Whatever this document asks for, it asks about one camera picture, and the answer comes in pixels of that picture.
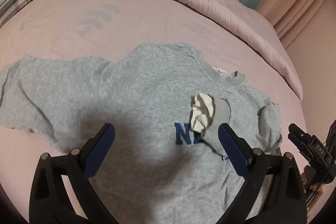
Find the right hand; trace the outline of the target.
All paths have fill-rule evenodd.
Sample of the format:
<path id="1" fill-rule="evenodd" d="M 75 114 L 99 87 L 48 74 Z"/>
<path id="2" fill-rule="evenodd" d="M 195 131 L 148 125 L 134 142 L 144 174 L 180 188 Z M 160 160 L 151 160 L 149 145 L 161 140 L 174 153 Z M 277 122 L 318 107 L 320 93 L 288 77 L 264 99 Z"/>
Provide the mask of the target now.
<path id="1" fill-rule="evenodd" d="M 321 175 L 310 165 L 304 167 L 301 180 L 305 190 L 307 220 L 309 220 L 311 219 L 311 211 L 325 193 L 326 186 Z"/>

